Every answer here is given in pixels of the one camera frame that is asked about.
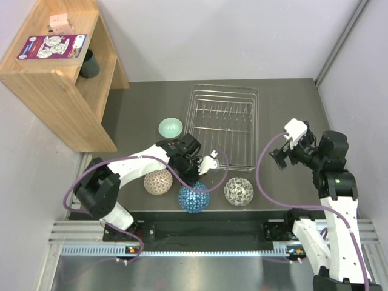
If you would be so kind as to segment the blue triangle patterned bowl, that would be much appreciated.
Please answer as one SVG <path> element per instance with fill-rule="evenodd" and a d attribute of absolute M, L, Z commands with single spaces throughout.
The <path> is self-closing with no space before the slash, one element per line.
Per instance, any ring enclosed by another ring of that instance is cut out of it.
<path fill-rule="evenodd" d="M 208 207 L 210 203 L 210 193 L 194 192 L 186 186 L 181 186 L 178 192 L 178 203 L 186 212 L 199 213 Z"/>

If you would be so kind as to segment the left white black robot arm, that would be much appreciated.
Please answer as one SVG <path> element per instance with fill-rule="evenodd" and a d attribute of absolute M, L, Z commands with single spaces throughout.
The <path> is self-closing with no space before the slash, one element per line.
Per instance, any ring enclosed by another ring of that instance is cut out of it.
<path fill-rule="evenodd" d="M 131 240 L 137 235 L 138 227 L 133 216 L 117 202 L 120 188 L 167 167 L 193 187 L 207 171 L 206 159 L 197 155 L 200 148 L 199 141 L 186 134 L 176 141 L 159 141 L 123 161 L 102 165 L 102 159 L 96 158 L 87 168 L 90 172 L 75 185 L 74 194 L 92 218 L 113 225 L 122 239 Z"/>

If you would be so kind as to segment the metal wire dish rack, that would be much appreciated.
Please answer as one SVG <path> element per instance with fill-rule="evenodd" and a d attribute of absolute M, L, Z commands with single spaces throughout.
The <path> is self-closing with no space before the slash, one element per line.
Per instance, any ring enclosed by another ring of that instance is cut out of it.
<path fill-rule="evenodd" d="M 259 155 L 259 94 L 257 89 L 213 84 L 192 87 L 184 133 L 201 144 L 199 154 L 206 156 L 222 150 L 218 156 L 225 169 L 249 172 Z"/>

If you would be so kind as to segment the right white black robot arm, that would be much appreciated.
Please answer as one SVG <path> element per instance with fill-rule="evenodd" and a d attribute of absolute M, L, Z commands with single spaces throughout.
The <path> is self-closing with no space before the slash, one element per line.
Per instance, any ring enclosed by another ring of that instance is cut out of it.
<path fill-rule="evenodd" d="M 346 169 L 347 136 L 328 130 L 316 140 L 308 122 L 295 118 L 284 130 L 286 143 L 270 155 L 280 169 L 289 158 L 292 164 L 312 170 L 320 201 L 315 208 L 323 210 L 326 218 L 327 239 L 317 230 L 316 219 L 306 206 L 290 210 L 283 224 L 284 235 L 299 240 L 312 266 L 313 289 L 382 290 L 372 281 L 361 251 L 356 179 Z"/>

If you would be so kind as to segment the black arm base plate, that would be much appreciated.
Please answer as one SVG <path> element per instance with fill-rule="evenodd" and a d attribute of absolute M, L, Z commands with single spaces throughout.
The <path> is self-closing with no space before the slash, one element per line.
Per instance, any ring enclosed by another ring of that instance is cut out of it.
<path fill-rule="evenodd" d="M 253 242 L 296 241 L 291 227 L 283 221 L 207 220 L 207 221 L 136 221 L 126 229 L 145 243 L 167 242 L 168 239 L 243 239 Z"/>

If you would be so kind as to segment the black white paisley bowl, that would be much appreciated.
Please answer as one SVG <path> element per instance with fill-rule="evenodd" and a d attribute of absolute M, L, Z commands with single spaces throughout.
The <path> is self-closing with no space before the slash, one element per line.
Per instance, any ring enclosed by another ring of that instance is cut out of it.
<path fill-rule="evenodd" d="M 233 206 L 246 206 L 253 199 L 254 189 L 247 179 L 234 177 L 226 182 L 224 196 Z"/>

